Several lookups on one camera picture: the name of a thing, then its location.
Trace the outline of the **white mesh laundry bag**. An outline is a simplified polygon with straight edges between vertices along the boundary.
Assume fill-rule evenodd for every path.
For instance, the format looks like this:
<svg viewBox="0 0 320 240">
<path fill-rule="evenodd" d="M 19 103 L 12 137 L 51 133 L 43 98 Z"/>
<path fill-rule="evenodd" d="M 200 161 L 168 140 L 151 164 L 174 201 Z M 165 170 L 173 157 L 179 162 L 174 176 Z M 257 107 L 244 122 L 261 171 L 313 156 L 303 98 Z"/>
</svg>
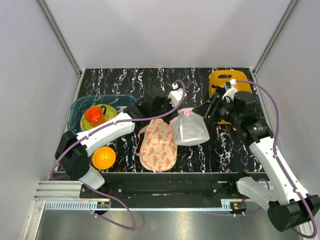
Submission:
<svg viewBox="0 0 320 240">
<path fill-rule="evenodd" d="M 192 107 L 180 109 L 177 113 L 178 116 L 170 124 L 178 146 L 196 146 L 210 139 L 203 117 L 195 114 Z"/>
</svg>

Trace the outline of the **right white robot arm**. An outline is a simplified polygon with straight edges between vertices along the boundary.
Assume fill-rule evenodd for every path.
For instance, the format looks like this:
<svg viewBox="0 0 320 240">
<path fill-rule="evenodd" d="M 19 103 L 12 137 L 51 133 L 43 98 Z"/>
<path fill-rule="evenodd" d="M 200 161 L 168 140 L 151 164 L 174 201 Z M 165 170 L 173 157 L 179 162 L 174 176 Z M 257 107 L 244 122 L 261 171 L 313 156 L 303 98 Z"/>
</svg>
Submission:
<svg viewBox="0 0 320 240">
<path fill-rule="evenodd" d="M 244 174 L 227 185 L 228 195 L 235 199 L 244 195 L 253 200 L 267 212 L 270 222 L 280 232 L 307 222 L 315 226 L 320 197 L 309 194 L 290 170 L 277 149 L 273 132 L 258 118 L 256 107 L 256 99 L 250 92 L 239 91 L 233 99 L 214 93 L 193 109 L 193 113 L 204 119 L 234 125 L 237 135 L 258 159 L 273 186 L 273 190 L 269 190 Z"/>
</svg>

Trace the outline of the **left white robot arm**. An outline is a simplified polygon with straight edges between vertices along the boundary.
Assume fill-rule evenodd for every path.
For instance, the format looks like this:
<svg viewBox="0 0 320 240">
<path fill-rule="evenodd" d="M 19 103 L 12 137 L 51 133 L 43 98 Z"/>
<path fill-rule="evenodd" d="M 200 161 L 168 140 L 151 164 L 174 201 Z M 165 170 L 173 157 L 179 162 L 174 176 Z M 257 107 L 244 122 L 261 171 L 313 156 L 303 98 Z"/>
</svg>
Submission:
<svg viewBox="0 0 320 240">
<path fill-rule="evenodd" d="M 177 115 L 177 106 L 183 98 L 182 89 L 166 94 L 162 90 L 151 90 L 145 97 L 126 107 L 116 117 L 90 130 L 65 132 L 55 154 L 56 162 L 67 177 L 90 186 L 97 198 L 108 193 L 108 186 L 100 172 L 90 165 L 90 156 L 102 146 L 124 135 L 138 131 L 153 119 L 169 123 Z"/>
</svg>

